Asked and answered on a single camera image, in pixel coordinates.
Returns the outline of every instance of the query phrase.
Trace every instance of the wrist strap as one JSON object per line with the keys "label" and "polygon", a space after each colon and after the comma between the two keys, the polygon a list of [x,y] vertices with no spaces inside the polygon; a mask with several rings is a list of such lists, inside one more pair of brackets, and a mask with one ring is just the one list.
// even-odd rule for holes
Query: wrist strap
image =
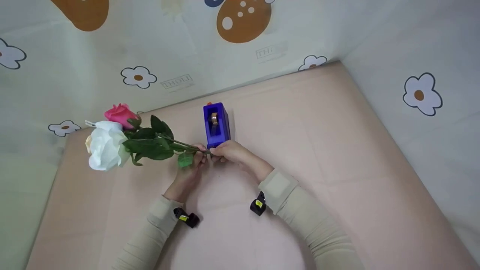
{"label": "wrist strap", "polygon": [[197,226],[200,222],[200,218],[198,218],[197,215],[195,215],[194,213],[188,215],[187,212],[185,212],[185,210],[180,207],[175,208],[173,210],[173,214],[178,220],[184,222],[192,229],[195,228],[195,226]]}
{"label": "wrist strap", "polygon": [[258,216],[261,216],[265,212],[265,209],[267,209],[265,195],[263,191],[260,191],[258,197],[250,204],[250,210],[252,210]]}

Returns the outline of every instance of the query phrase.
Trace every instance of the brown oval shape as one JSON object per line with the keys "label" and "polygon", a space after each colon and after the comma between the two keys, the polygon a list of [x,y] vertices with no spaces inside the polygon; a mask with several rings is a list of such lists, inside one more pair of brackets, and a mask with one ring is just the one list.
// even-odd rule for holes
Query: brown oval shape
{"label": "brown oval shape", "polygon": [[[244,7],[240,4],[242,1],[246,2]],[[249,8],[253,8],[254,11],[249,13]],[[271,16],[272,6],[264,0],[226,0],[218,11],[216,28],[224,40],[245,43],[254,40],[265,31]],[[233,24],[225,29],[222,23],[227,17]]]}
{"label": "brown oval shape", "polygon": [[51,0],[75,27],[90,32],[107,20],[108,0]]}
{"label": "brown oval shape", "polygon": [[425,95],[423,94],[423,92],[422,92],[421,90],[415,91],[415,93],[413,93],[413,96],[414,96],[418,101],[422,101],[422,100],[425,98]]}

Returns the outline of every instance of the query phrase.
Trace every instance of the flower pattern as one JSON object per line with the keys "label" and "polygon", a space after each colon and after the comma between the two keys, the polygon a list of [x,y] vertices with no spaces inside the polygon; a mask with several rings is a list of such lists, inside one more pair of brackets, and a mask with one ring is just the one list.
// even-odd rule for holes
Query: flower pattern
{"label": "flower pattern", "polygon": [[328,60],[325,56],[316,57],[314,55],[309,55],[305,57],[305,59],[303,60],[303,65],[299,67],[299,71],[321,66],[325,64],[327,61]]}
{"label": "flower pattern", "polygon": [[156,76],[151,74],[146,67],[136,66],[134,68],[124,68],[121,71],[123,82],[129,86],[138,86],[141,89],[147,89],[150,84],[156,82]]}
{"label": "flower pattern", "polygon": [[431,73],[424,73],[419,78],[411,76],[405,82],[403,101],[427,116],[434,116],[435,109],[443,106],[442,97],[434,87],[435,77]]}
{"label": "flower pattern", "polygon": [[0,38],[0,65],[9,69],[19,69],[20,61],[27,58],[27,54],[21,49],[10,46]]}
{"label": "flower pattern", "polygon": [[70,120],[63,121],[60,124],[48,125],[48,130],[52,131],[59,137],[65,137],[67,134],[75,132],[79,129],[81,129],[81,127]]}

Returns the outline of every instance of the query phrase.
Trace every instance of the beige sleeve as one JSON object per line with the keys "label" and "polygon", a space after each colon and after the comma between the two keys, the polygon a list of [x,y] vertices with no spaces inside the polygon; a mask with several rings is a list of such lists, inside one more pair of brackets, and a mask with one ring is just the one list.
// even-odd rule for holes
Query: beige sleeve
{"label": "beige sleeve", "polygon": [[115,259],[114,270],[152,270],[177,224],[173,210],[182,204],[161,196],[150,208],[142,227]]}
{"label": "beige sleeve", "polygon": [[266,204],[310,248],[319,270],[364,269],[348,235],[292,176],[275,169],[260,183]]}

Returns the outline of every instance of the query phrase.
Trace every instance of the white rose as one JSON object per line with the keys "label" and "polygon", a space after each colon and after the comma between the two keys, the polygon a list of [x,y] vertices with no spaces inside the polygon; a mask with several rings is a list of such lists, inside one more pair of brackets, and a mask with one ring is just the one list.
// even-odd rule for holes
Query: white rose
{"label": "white rose", "polygon": [[127,137],[122,132],[122,125],[117,122],[100,121],[95,123],[88,164],[94,170],[108,171],[115,166],[123,166],[130,154],[123,146]]}

